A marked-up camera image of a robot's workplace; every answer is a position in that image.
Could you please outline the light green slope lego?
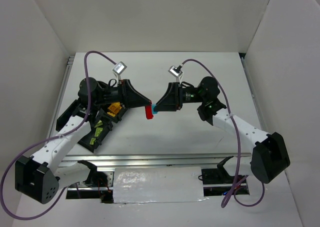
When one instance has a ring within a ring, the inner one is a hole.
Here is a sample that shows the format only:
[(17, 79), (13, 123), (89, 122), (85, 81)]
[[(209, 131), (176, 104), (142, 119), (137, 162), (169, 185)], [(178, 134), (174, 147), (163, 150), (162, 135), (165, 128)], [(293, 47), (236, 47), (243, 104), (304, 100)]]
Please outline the light green slope lego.
[(97, 124), (96, 124), (96, 127), (99, 127), (103, 124), (103, 122), (100, 120)]

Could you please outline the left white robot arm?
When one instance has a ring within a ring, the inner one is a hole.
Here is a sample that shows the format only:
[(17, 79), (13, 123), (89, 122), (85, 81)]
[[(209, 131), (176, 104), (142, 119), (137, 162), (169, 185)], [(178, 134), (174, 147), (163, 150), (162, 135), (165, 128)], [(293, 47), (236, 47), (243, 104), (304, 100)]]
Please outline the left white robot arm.
[(84, 78), (78, 98), (57, 119), (57, 134), (31, 156), (17, 158), (15, 189), (41, 204), (47, 204), (59, 189), (76, 182), (87, 186), (104, 183), (108, 177), (87, 160), (59, 168), (71, 149), (79, 144), (93, 152), (122, 120), (127, 110), (151, 107), (151, 100), (134, 89), (129, 79), (117, 84)]

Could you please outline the small teal lego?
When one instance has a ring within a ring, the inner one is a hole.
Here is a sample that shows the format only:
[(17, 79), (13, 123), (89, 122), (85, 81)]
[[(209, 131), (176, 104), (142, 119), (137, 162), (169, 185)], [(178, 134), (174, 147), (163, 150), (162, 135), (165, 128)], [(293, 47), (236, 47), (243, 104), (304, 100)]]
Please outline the small teal lego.
[(156, 108), (156, 104), (152, 104), (151, 108), (152, 108), (152, 114), (156, 115), (158, 113), (158, 111), (156, 111), (156, 109), (155, 109)]

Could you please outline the red arch lego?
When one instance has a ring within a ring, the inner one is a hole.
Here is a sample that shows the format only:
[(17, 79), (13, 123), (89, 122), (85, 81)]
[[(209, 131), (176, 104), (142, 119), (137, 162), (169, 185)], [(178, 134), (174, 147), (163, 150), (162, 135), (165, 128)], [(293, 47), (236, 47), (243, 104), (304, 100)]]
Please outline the red arch lego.
[(147, 120), (153, 119), (154, 115), (153, 115), (153, 108), (151, 104), (145, 106), (145, 116)]

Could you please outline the orange-yellow lego brick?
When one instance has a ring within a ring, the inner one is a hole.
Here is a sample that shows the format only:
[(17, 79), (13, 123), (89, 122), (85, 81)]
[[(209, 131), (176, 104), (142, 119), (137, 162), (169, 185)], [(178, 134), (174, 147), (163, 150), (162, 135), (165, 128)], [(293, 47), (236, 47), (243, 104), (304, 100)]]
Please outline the orange-yellow lego brick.
[(113, 118), (115, 118), (115, 117), (117, 116), (116, 114), (113, 114), (113, 113), (111, 113), (111, 112), (107, 112), (107, 114), (108, 114), (109, 116), (113, 117)]

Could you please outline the orange flower lego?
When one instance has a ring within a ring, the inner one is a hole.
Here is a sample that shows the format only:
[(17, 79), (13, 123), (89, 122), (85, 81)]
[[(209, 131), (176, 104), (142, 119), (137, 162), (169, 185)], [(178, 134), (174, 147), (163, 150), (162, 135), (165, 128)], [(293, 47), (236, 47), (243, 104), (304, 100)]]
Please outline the orange flower lego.
[(122, 105), (120, 102), (114, 102), (107, 109), (113, 115), (117, 115), (119, 111), (122, 109)]

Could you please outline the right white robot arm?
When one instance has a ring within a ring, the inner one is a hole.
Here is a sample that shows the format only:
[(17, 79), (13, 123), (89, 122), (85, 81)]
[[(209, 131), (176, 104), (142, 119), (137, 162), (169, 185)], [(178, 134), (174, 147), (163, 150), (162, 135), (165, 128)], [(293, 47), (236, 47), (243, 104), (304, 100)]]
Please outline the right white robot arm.
[(253, 175), (264, 184), (270, 183), (291, 164), (282, 135), (260, 130), (228, 111), (220, 102), (220, 89), (214, 77), (204, 77), (195, 87), (187, 82), (170, 82), (164, 96), (155, 104), (155, 112), (176, 112), (183, 104), (200, 103), (200, 119), (230, 135), (239, 137), (241, 148), (251, 153), (242, 165), (240, 175)]

